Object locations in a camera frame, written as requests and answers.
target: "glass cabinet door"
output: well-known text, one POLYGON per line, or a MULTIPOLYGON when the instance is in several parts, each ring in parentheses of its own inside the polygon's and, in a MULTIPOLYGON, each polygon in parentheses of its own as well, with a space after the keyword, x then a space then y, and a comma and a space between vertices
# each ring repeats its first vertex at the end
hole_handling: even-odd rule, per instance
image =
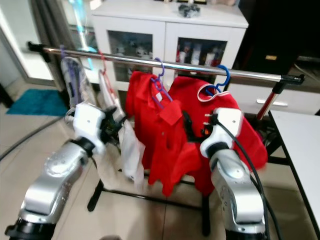
MULTIPOLYGON (((222 64, 232 68, 245 29, 169 22, 165 33, 165 61, 211 67, 222 64)), ((223 83, 226 79, 219 75, 166 70, 166 88, 171 86, 177 76, 202 79, 212 84, 223 83)))
MULTIPOLYGON (((165 22, 93 16, 98 48, 103 53, 142 59, 164 59, 165 22)), ((133 71, 161 73, 161 68, 107 61, 107 74, 121 99, 129 87, 133 71)))

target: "black cable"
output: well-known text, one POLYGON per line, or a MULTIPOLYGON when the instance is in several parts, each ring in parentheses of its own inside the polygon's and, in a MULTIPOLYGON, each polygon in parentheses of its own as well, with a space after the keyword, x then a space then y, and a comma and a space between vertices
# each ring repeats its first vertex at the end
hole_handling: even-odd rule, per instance
MULTIPOLYGON (((254 186, 256 187, 256 189, 258 190, 258 192, 261 194, 261 191, 260 191, 260 189, 259 189, 259 186, 258 186, 256 180, 255 180, 251 175, 250 175, 250 179, 251 179, 253 185, 254 185, 254 186)), ((276 230, 276 234, 277 234, 277 236, 278 236, 278 239, 279 239, 279 240, 283 240, 284 237, 283 237, 282 232, 281 232, 281 230, 280 230, 279 223, 278 223, 278 220, 277 220, 277 218, 276 218, 275 212, 274 212, 273 209, 271 208, 271 205, 270 205, 268 199, 265 199, 265 202, 266 202, 266 207, 268 208, 269 213, 270 213, 270 215, 271 215, 271 218, 272 218, 272 220, 273 220, 273 222, 274 222, 274 226, 275 226, 275 230, 276 230)))
POLYGON ((264 224, 265 224, 265 235, 266 235, 266 239, 270 240, 270 233, 269 233, 269 222, 268 222, 268 211, 267 211, 267 203, 266 203, 266 196, 265 196, 265 192, 264 189, 262 187, 262 183, 260 181, 260 178, 258 176, 257 170, 254 166, 254 164, 252 163, 250 157, 248 156, 246 150, 244 149, 244 147, 240 144, 240 142, 238 141, 238 139, 221 123, 218 121, 218 119, 216 119, 215 121, 216 124, 218 124, 231 138, 232 140, 237 144, 237 146, 240 148, 241 152, 243 153, 245 159, 247 160, 247 162, 249 163, 253 175, 256 179, 257 185, 259 186, 259 189, 261 191, 260 195, 261 195, 261 199, 262 199, 262 203, 263 203, 263 216, 264 216, 264 224))
POLYGON ((37 128, 36 130, 30 132, 28 135, 25 137, 21 138, 19 141, 17 141, 15 144, 13 144, 7 151, 5 151, 2 155, 0 155, 0 161, 4 159, 9 153, 11 153, 16 147, 18 147, 20 144, 22 144, 25 140, 31 138, 33 135, 39 133, 43 129, 51 126, 52 124, 58 122, 62 117, 57 117, 54 120, 42 125, 41 127, 37 128))

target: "blue hanger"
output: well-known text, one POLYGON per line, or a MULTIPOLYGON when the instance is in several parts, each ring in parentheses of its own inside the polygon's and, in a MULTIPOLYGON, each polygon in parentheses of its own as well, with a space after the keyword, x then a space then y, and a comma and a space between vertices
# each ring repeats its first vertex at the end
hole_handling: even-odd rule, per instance
POLYGON ((205 92, 210 95, 210 96, 213 96, 214 94, 212 92, 210 92, 208 89, 215 89, 217 90, 219 93, 221 93, 221 90, 219 89, 219 86, 225 86, 227 85, 227 83, 229 82, 230 80, 230 72, 228 70, 228 68, 224 65, 218 65, 216 66, 217 68, 220 68, 220 69, 223 69, 225 70, 225 73, 226 73, 226 79, 224 81, 224 83, 218 83, 217 85, 208 85, 205 87, 205 92))
MULTIPOLYGON (((173 101, 173 99, 171 98, 171 96, 169 95, 169 93, 166 91, 163 81, 161 80, 160 77, 163 77, 163 75, 165 75, 165 66, 164 63, 161 61, 160 58, 156 57, 155 60, 159 61, 161 63, 161 67, 162 67, 162 73, 160 73, 158 75, 158 77, 156 79, 153 79, 152 77, 150 78, 150 80, 153 82, 155 89, 157 89, 159 92, 163 92, 166 97, 170 100, 170 102, 173 101)), ((152 99, 163 109, 164 106, 154 97, 152 96, 152 99)))

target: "purple hanger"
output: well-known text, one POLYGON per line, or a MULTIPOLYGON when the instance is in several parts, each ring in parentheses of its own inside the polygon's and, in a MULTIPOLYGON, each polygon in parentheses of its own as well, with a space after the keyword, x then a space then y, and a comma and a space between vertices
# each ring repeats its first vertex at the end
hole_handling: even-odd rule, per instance
MULTIPOLYGON (((170 102, 173 101, 173 99, 171 98, 171 96, 169 95, 169 93, 166 91, 162 80, 160 79, 160 77, 163 77, 163 75, 165 74, 165 66, 164 63, 161 61, 160 58, 156 57, 155 60, 157 60, 158 62, 161 63, 161 67, 162 67, 162 73, 160 73, 158 75, 158 77, 156 79, 150 78, 150 80, 153 82, 155 89, 157 89, 159 92, 163 92, 164 95, 166 95, 166 97, 170 100, 170 102)), ((164 106, 154 97, 152 96, 152 99, 163 109, 164 106)))

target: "metal pole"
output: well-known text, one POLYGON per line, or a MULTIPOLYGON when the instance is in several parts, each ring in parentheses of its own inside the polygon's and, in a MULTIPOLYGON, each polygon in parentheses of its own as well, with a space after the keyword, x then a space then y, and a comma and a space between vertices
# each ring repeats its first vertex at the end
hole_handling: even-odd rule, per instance
MULTIPOLYGON (((59 48, 44 46, 42 49, 43 49, 43 52, 45 53, 61 55, 61 50, 59 48)), ((67 50, 67 49, 65 49, 64 52, 71 57, 92 58, 92 59, 101 59, 102 57, 100 54, 96 52, 75 51, 75 50, 67 50)), ((118 55, 106 54, 106 53, 103 53, 103 56, 106 61, 161 68, 161 63, 152 59, 147 60, 147 59, 141 59, 139 57, 118 56, 118 55)), ((204 73, 204 74, 210 74, 210 75, 223 75, 223 76, 226 75, 226 71, 218 67, 201 66, 201 65, 195 66, 188 63, 177 63, 177 62, 169 62, 169 61, 164 61, 163 65, 166 69, 197 72, 197 73, 204 73)), ((235 77, 235 78, 259 79, 259 80, 267 80, 272 82, 280 82, 280 80, 282 79, 281 75, 260 73, 260 72, 229 69, 229 73, 231 77, 235 77)))

